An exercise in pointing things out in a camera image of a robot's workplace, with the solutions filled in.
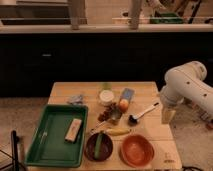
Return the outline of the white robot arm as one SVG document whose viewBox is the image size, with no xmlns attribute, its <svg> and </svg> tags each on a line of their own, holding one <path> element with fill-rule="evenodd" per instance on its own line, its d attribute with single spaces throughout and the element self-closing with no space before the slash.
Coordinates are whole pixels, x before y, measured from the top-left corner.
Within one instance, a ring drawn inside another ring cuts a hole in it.
<svg viewBox="0 0 213 171">
<path fill-rule="evenodd" d="M 184 98 L 191 100 L 207 113 L 207 121 L 213 120 L 213 87 L 204 83 L 207 69 L 199 61 L 191 61 L 169 69 L 159 98 L 162 103 L 162 123 L 168 124 L 176 113 L 176 106 Z"/>
</svg>

